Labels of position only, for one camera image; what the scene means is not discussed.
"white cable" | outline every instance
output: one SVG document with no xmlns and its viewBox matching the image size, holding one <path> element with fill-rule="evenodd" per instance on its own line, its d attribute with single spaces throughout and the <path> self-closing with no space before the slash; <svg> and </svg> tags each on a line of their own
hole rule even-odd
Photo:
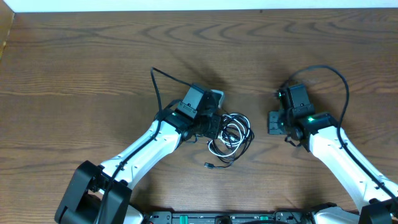
<svg viewBox="0 0 398 224">
<path fill-rule="evenodd" d="M 211 141 L 208 143 L 209 151 L 210 151 L 212 154 L 214 154 L 214 155 L 216 155 L 216 156 L 218 156 L 218 157 L 228 157 L 228 156 L 232 156 L 232 155 L 239 149 L 239 147 L 241 146 L 241 144 L 242 144 L 242 142 L 244 141 L 244 139 L 247 138 L 247 137 L 249 137 L 249 135 L 250 135 L 250 121 L 247 119 L 247 117 L 245 117 L 245 116 L 243 116 L 243 115 L 241 115 L 241 114 L 237 114 L 237 113 L 223 114 L 223 116 L 225 116 L 225 117 L 227 117 L 227 118 L 230 118 L 230 119 L 233 119 L 235 123 L 238 123 L 238 124 L 242 127 L 242 131 L 241 131 L 241 129 L 239 128 L 239 126 L 238 126 L 237 124 L 229 123 L 229 124 L 227 125 L 227 126 L 235 126 L 236 129 L 237 129 L 238 132 L 239 132 L 239 140 L 238 140 L 238 141 L 234 141 L 234 142 L 225 141 L 225 140 L 223 139 L 223 131 L 220 132 L 220 135 L 218 136 L 218 139 L 219 139 L 222 143 L 224 143 L 226 146 L 235 148 L 235 149 L 233 150 L 233 152 L 231 152 L 231 153 L 228 154 L 228 155 L 219 155 L 219 154 L 215 153 L 215 152 L 211 149 L 210 145 L 213 143 L 214 140 L 211 140 Z M 233 118 L 232 116 L 240 116 L 240 117 L 245 121 L 245 123 L 247 124 L 246 126 L 248 127 L 247 133 L 246 133 L 246 128 L 244 127 L 244 125 L 243 125 L 241 122 L 239 122 L 237 119 Z"/>
</svg>

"wooden table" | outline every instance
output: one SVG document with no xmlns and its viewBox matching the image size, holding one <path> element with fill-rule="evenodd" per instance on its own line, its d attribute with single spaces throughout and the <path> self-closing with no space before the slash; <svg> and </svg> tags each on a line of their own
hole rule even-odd
<svg viewBox="0 0 398 224">
<path fill-rule="evenodd" d="M 256 138 L 232 167 L 206 140 L 183 144 L 134 189 L 144 210 L 266 211 L 335 202 L 356 207 L 304 148 L 267 134 L 272 97 L 294 71 L 336 67 L 351 101 L 343 127 L 398 182 L 398 10 L 270 10 L 17 14 L 0 64 L 0 223 L 53 223 L 73 171 L 99 164 L 146 131 L 157 103 L 149 69 L 226 93 Z M 317 111 L 337 118 L 334 74 L 302 74 Z M 187 87 L 157 77 L 164 104 Z"/>
</svg>

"tangled cable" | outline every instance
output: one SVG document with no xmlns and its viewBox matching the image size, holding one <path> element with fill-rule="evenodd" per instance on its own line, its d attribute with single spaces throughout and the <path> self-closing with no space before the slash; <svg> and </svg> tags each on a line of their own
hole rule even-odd
<svg viewBox="0 0 398 224">
<path fill-rule="evenodd" d="M 239 159 L 249 148 L 250 143 L 254 139 L 254 133 L 251 129 L 250 121 L 245 115 L 239 113 L 223 114 L 221 120 L 221 130 L 217 139 L 208 141 L 209 151 L 216 155 L 217 158 L 224 162 L 225 166 L 215 166 L 214 164 L 205 163 L 205 167 L 209 169 L 223 169 L 230 167 L 234 161 Z M 216 144 L 216 140 L 221 141 L 227 148 L 227 152 L 223 152 Z"/>
</svg>

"white wall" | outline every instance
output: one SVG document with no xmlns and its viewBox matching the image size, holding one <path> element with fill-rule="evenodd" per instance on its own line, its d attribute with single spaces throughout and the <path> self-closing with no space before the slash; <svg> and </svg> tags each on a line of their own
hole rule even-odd
<svg viewBox="0 0 398 224">
<path fill-rule="evenodd" d="M 14 12 L 398 7 L 398 0 L 4 0 Z"/>
</svg>

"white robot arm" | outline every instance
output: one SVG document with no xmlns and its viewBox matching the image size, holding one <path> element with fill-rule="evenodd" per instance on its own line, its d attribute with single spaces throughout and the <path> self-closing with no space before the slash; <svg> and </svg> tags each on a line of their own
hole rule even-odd
<svg viewBox="0 0 398 224">
<path fill-rule="evenodd" d="M 339 129 L 342 118 L 338 123 L 328 113 L 315 114 L 303 84 L 284 85 L 279 90 L 279 99 L 280 110 L 269 113 L 269 134 L 287 134 L 286 142 L 303 146 L 319 158 L 340 181 L 361 214 L 330 207 L 314 214 L 315 223 L 391 222 L 391 214 L 397 212 L 398 185 L 379 172 L 355 148 L 344 130 Z"/>
<path fill-rule="evenodd" d="M 340 129 L 341 137 L 347 148 L 364 165 L 373 176 L 398 196 L 398 185 L 379 172 L 351 143 L 347 135 Z M 352 160 L 347 152 L 341 148 L 334 126 L 318 130 L 317 134 L 310 135 L 310 152 L 321 160 L 336 176 L 349 196 L 353 199 L 358 211 L 372 201 L 383 202 L 391 197 L 372 181 L 372 179 Z M 314 215 L 316 223 L 358 223 L 359 216 L 343 211 L 338 207 L 321 210 Z"/>
<path fill-rule="evenodd" d="M 175 110 L 173 102 L 157 114 L 148 131 L 126 150 L 100 166 L 86 161 L 75 171 L 55 214 L 57 223 L 140 224 L 143 216 L 129 205 L 132 189 L 166 155 L 193 135 L 215 139 L 224 93 L 199 84 Z M 102 201 L 88 191 L 104 194 Z"/>
</svg>

